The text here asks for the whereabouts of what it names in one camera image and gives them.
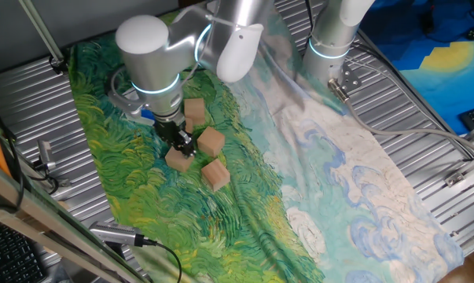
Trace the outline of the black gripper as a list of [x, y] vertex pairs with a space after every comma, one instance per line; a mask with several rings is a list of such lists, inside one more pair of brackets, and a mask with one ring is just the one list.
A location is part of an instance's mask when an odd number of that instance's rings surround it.
[[154, 128], [164, 142], [173, 146], [186, 158], [195, 156], [194, 140], [191, 134], [185, 132], [186, 120], [183, 116], [174, 119], [157, 119]]

